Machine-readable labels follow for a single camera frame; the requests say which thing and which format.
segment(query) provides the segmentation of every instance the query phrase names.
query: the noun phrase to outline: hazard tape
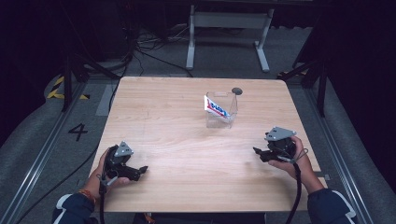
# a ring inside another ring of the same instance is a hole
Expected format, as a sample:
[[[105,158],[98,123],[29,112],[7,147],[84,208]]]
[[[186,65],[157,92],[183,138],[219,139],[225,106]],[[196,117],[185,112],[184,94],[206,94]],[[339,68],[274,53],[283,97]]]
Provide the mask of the hazard tape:
[[[49,95],[47,96],[47,99],[49,98],[56,98],[56,99],[64,99],[64,94],[57,93],[59,87],[62,85],[64,82],[64,75],[60,75],[58,79],[56,80],[55,84],[53,85],[51,91],[49,92]],[[89,100],[90,99],[89,94],[82,94],[79,96],[80,100]]]

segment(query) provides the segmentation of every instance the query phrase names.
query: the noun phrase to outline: dark blue sleeve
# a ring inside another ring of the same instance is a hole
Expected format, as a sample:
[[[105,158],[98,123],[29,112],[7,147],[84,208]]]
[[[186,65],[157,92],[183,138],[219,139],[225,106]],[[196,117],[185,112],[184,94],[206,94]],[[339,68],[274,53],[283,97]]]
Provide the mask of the dark blue sleeve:
[[[352,206],[340,192],[331,189],[309,194],[308,213],[312,224],[358,223]]]
[[[56,203],[56,208],[52,213],[52,223],[54,224],[89,224],[94,204],[87,197],[80,193],[66,194]]]

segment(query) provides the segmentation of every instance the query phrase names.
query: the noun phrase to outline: hand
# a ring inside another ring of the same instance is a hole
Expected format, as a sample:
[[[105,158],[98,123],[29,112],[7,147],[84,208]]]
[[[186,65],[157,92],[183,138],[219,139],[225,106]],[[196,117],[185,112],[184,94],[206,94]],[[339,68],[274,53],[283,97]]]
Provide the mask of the hand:
[[[306,191],[308,193],[312,193],[319,189],[324,189],[323,185],[317,178],[312,169],[311,161],[309,160],[308,156],[304,154],[304,146],[300,138],[296,136],[292,136],[291,140],[296,145],[296,154],[294,159],[297,160],[297,164],[301,170],[301,181],[304,184]],[[268,161],[268,164],[275,166],[278,169],[286,171],[291,177],[294,179],[296,178],[296,173],[294,166],[289,162],[282,162],[282,161]]]
[[[93,197],[95,197],[95,199],[99,199],[100,198],[100,194],[99,194],[100,181],[99,181],[99,178],[97,177],[97,175],[102,175],[103,165],[105,164],[105,159],[106,159],[107,152],[108,152],[108,149],[105,151],[105,153],[102,154],[102,156],[101,156],[101,158],[99,160],[98,166],[92,172],[92,174],[90,175],[90,177],[87,180],[87,183],[83,187],[83,189],[88,190],[91,193],[91,195]],[[130,182],[131,182],[131,180],[128,177],[120,177],[116,181],[114,181],[113,184],[111,184],[109,187],[107,187],[107,193],[111,189],[114,189],[116,187],[128,184]]]

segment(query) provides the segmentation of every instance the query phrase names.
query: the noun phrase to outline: light wood surface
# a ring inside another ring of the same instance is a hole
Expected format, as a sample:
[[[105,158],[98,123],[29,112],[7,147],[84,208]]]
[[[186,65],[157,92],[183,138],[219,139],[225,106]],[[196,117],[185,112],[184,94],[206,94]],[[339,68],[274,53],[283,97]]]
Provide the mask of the light wood surface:
[[[243,90],[231,129],[205,126],[208,91]],[[127,165],[148,166],[138,182],[113,189],[107,212],[289,211],[296,181],[263,163],[274,126],[294,130],[320,171],[286,84],[281,80],[124,77],[92,166],[125,141],[134,151]],[[303,187],[299,210],[306,210]]]

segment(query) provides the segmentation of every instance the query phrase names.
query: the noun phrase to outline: transparent container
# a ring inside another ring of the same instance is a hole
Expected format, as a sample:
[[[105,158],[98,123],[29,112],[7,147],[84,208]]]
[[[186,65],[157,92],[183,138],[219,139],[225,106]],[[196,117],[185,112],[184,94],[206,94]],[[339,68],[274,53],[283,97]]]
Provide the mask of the transparent container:
[[[221,115],[215,115],[206,111],[206,128],[231,129],[238,111],[236,95],[232,92],[210,91],[206,96],[229,114],[227,119],[224,120],[224,118],[221,118]]]

